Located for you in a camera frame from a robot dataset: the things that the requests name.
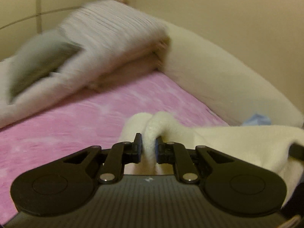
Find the cream knit sweater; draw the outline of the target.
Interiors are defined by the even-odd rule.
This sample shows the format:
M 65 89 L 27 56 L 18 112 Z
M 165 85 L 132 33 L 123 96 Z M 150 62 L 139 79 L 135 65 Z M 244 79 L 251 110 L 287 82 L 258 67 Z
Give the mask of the cream knit sweater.
M 157 164 L 155 139 L 183 144 L 188 149 L 198 145 L 226 153 L 278 174 L 286 183 L 289 201 L 303 174 L 303 163 L 288 155 L 292 143 L 303 145 L 303 129 L 288 126 L 186 127 L 167 112 L 138 113 L 126 121 L 120 141 L 132 141 L 142 135 L 141 162 L 129 164 L 126 174 L 172 174 L 169 164 Z

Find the pink rose bed blanket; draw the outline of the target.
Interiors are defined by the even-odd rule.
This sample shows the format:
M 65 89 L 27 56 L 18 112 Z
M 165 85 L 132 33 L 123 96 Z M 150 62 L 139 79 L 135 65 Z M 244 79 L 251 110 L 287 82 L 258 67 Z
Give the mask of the pink rose bed blanket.
M 224 125 L 165 74 L 153 72 L 105 93 L 83 89 L 49 110 L 1 129 L 1 224 L 17 212 L 10 186 L 21 173 L 88 146 L 110 148 L 129 117 L 159 111 L 171 113 L 188 127 Z

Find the cream padded headboard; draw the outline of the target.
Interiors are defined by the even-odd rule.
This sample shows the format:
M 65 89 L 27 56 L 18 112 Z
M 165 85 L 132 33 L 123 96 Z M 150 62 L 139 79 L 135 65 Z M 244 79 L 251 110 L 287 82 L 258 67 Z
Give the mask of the cream padded headboard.
M 165 23 L 171 39 L 162 72 L 231 126 L 254 114 L 301 128 L 303 114 L 235 56 L 197 34 Z

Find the light blue cloth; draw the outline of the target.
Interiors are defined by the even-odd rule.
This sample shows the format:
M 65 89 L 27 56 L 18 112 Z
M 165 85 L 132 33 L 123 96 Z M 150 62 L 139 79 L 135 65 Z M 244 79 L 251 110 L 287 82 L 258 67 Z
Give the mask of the light blue cloth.
M 261 114 L 254 114 L 249 119 L 244 121 L 241 126 L 268 126 L 271 125 L 271 119 Z

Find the white striped folded quilt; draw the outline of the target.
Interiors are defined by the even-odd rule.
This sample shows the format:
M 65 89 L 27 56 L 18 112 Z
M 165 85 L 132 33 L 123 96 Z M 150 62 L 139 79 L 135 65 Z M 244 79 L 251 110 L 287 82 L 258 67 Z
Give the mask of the white striped folded quilt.
M 8 67 L 13 56 L 1 62 L 1 127 L 28 118 L 78 90 L 96 85 L 100 76 L 166 47 L 166 25 L 159 19 L 114 0 L 99 0 L 73 11 L 55 29 L 82 46 L 20 93 L 8 96 Z

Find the grey pillow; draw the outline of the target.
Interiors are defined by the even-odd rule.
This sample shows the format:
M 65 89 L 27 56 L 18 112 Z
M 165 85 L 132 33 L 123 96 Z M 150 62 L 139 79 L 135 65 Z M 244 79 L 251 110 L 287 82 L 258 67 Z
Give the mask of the grey pillow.
M 8 67 L 9 102 L 32 84 L 55 71 L 82 50 L 60 30 L 52 29 L 34 36 L 15 54 Z

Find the white wardrobe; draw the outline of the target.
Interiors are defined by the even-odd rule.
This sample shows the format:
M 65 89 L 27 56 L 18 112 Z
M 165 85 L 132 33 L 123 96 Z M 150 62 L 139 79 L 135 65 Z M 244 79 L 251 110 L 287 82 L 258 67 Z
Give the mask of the white wardrobe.
M 94 0 L 1 0 L 1 59 L 29 38 L 55 26 L 68 12 Z

